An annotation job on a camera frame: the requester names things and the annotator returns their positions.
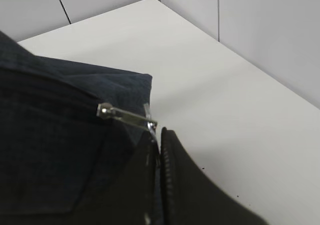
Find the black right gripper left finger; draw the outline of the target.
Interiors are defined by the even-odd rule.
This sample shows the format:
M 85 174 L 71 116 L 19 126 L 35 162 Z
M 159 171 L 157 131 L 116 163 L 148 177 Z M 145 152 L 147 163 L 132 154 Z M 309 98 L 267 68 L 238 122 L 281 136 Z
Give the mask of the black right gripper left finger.
M 95 191 L 72 216 L 74 225 L 150 225 L 154 203 L 158 147 L 149 132 L 122 171 Z

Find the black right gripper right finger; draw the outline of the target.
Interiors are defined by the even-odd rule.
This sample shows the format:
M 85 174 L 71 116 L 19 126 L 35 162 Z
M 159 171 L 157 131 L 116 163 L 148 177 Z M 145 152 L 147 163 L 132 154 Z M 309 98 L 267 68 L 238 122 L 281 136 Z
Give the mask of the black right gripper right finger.
M 167 225 L 265 225 L 260 216 L 217 187 L 173 130 L 161 131 L 160 185 Z

